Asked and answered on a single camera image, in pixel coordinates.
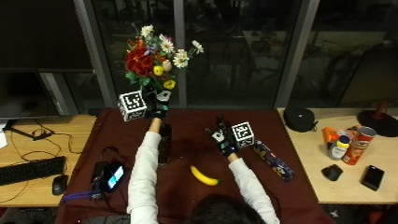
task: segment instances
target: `black glove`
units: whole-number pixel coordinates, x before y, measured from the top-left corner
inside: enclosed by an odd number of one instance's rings
[[[218,117],[218,126],[218,131],[214,132],[208,128],[206,129],[206,131],[216,141],[223,156],[230,157],[231,154],[239,152],[239,148],[235,142],[235,138],[232,136],[232,127],[230,123],[224,120],[223,116]]]
[[[170,109],[170,99],[171,99],[172,91],[163,90],[158,92],[152,92],[146,97],[147,102],[147,118],[159,118],[164,119],[167,115],[167,111]]]

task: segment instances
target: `black phone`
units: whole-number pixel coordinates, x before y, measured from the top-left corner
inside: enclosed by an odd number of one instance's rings
[[[371,165],[365,171],[361,184],[375,191],[381,187],[385,171]]]

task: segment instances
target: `orange can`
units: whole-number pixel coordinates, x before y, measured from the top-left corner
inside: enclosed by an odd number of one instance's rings
[[[356,136],[352,139],[351,147],[343,159],[348,165],[357,164],[365,149],[369,147],[371,142],[377,135],[373,128],[367,126],[359,127],[356,131]]]

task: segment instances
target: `white box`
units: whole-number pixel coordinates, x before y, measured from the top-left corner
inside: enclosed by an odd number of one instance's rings
[[[120,95],[119,107],[123,112],[124,121],[144,117],[147,104],[143,99],[142,91],[132,91]]]
[[[250,122],[240,123],[232,127],[238,147],[248,147],[255,144],[255,134]]]

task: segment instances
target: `hand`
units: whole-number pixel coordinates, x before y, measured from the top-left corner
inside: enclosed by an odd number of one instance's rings
[[[147,117],[148,118],[159,118],[164,119],[168,111],[170,106],[170,99],[171,99],[172,91],[163,90],[154,92],[147,97]]]

